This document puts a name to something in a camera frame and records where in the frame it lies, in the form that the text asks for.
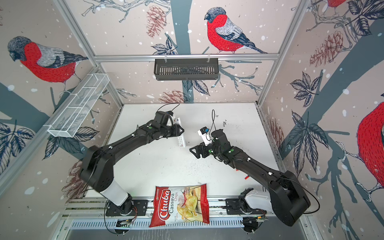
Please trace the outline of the white remote control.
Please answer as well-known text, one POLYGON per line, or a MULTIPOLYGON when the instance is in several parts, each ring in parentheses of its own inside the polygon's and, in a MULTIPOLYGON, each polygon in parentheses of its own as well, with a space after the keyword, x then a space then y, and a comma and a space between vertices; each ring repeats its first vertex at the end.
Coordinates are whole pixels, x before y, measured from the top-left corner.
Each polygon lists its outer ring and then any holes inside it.
POLYGON ((178 137, 178 144, 182 148, 186 147, 186 142, 185 142, 184 134, 182 134, 180 137, 178 137))

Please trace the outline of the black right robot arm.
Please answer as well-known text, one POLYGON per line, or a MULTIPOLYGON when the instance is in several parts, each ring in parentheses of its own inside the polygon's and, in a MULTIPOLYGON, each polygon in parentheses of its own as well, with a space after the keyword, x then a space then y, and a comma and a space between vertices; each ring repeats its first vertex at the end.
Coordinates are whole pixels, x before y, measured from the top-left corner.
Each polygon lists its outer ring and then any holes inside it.
POLYGON ((305 189, 292 172, 282 173, 251 158, 242 149, 232 146, 222 129, 210 133, 203 127, 198 134, 203 142, 190 148, 190 152, 197 159, 213 156, 260 183, 270 194, 272 212, 285 225, 293 226, 311 206, 305 189))

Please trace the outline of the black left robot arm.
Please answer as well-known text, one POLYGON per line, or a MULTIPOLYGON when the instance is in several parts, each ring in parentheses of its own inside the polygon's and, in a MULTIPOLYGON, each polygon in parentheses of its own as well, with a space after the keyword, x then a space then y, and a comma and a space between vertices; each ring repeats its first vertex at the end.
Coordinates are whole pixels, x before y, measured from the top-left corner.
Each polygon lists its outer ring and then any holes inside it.
POLYGON ((133 209, 132 196, 115 180, 114 165, 134 150, 159 139, 180 137, 184 129, 175 122, 172 111, 157 111, 153 120, 112 144, 88 149, 79 177, 93 190, 114 204, 123 215, 133 209))

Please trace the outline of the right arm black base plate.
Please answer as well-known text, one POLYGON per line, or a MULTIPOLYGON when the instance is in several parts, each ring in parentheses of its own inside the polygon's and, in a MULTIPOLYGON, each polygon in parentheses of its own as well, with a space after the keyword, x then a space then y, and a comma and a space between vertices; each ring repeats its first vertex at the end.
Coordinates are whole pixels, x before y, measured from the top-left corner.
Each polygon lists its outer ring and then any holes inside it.
POLYGON ((266 215, 267 211, 261 209, 252 209, 245 200, 226 199, 226 205, 223 207, 228 215, 266 215))

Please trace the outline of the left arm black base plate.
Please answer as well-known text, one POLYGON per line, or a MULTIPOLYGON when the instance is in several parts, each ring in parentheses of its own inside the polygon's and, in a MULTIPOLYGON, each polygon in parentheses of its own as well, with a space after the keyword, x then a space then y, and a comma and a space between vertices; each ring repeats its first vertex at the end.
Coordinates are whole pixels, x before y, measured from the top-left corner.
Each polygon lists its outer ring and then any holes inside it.
POLYGON ((148 203, 148 200, 131 200, 122 206, 116 206, 108 201, 105 215, 106 217, 145 216, 148 203))

